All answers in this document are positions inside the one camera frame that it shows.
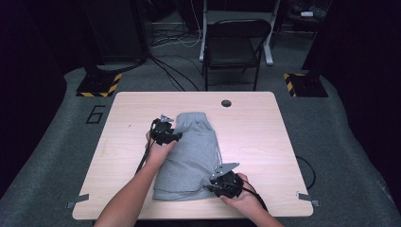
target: gray fabric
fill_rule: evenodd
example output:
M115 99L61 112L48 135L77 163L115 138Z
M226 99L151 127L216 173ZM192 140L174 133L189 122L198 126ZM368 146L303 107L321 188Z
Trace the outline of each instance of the gray fabric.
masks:
M176 144L159 170L153 198L161 201L192 201L213 197L203 188L218 162L215 131L205 113L181 113L174 132L183 138Z

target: chair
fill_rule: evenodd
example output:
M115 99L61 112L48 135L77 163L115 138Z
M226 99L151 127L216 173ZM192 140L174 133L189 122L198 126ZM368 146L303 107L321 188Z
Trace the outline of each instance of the chair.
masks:
M263 43L271 32L269 22L262 19L225 20L209 25L203 53L202 74L208 91L208 69L256 68L253 90L256 90ZM253 38L258 42L253 46Z

